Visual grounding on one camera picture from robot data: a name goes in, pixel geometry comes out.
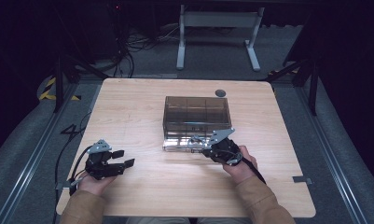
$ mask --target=human hand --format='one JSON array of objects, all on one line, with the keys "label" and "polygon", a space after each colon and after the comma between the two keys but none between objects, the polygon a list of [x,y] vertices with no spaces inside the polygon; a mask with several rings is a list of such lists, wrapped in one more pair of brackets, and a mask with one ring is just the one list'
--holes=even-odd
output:
[{"label": "human hand", "polygon": [[81,177],[83,177],[83,179],[78,183],[78,189],[85,190],[98,196],[101,196],[105,188],[117,178],[117,176],[109,176],[97,180],[87,172],[82,173]]},{"label": "human hand", "polygon": [[[257,163],[256,163],[256,158],[251,156],[249,153],[248,153],[248,150],[247,150],[247,147],[245,146],[239,146],[239,149],[242,153],[242,155],[249,161],[251,161],[254,166],[257,168]],[[250,167],[248,167],[247,164],[245,164],[245,162],[240,162],[238,165],[236,166],[229,166],[229,165],[226,165],[226,164],[223,164],[223,168],[224,170],[230,174],[233,178],[233,181],[236,183],[236,184],[240,184],[242,183],[244,180],[250,178],[251,176],[255,176],[256,174],[250,169]]]}]

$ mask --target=transparent plastic box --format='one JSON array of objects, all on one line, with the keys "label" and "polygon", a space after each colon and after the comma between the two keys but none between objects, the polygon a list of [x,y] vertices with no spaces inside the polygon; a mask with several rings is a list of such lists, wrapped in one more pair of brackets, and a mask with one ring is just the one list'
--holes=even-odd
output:
[{"label": "transparent plastic box", "polygon": [[163,149],[194,151],[214,130],[231,128],[227,98],[167,96],[164,107]]}]

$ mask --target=tan sleeve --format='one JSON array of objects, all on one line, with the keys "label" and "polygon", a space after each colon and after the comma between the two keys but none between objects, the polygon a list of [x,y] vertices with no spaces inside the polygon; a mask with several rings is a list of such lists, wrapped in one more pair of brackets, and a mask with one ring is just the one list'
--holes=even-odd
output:
[{"label": "tan sleeve", "polygon": [[85,190],[77,190],[62,212],[62,224],[102,223],[105,200]]},{"label": "tan sleeve", "polygon": [[289,212],[277,203],[276,196],[258,177],[253,176],[244,180],[236,187],[255,224],[261,223],[295,223]]}]

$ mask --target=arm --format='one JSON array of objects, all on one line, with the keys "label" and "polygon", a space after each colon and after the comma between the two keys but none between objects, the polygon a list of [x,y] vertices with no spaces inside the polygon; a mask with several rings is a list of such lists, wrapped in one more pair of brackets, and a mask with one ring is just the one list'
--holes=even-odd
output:
[{"label": "arm", "polygon": [[[247,148],[240,147],[240,150],[257,167],[256,159],[248,154]],[[254,223],[295,223],[288,211],[277,203],[271,189],[245,163],[241,162],[237,166],[224,165],[224,170],[237,184],[236,191]]]},{"label": "arm", "polygon": [[102,223],[105,200],[101,197],[105,188],[116,176],[96,180],[87,173],[78,184],[78,190],[71,196],[62,212],[62,224],[99,224]]}]

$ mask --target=wooden tabletop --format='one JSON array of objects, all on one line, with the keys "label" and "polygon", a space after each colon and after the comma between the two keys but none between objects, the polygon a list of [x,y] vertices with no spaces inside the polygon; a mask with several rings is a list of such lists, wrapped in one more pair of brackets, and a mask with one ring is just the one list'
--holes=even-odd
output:
[{"label": "wooden tabletop", "polygon": [[[235,133],[229,136],[248,147],[279,204],[293,217],[313,217],[315,208],[284,120],[269,83],[181,79],[106,79],[76,154],[103,138],[125,156],[132,168],[105,191],[108,216],[246,217],[230,176],[222,165],[199,153],[163,151],[166,96],[215,97],[224,90]],[[83,170],[83,158],[78,171]],[[62,192],[62,213],[69,199]]]}]

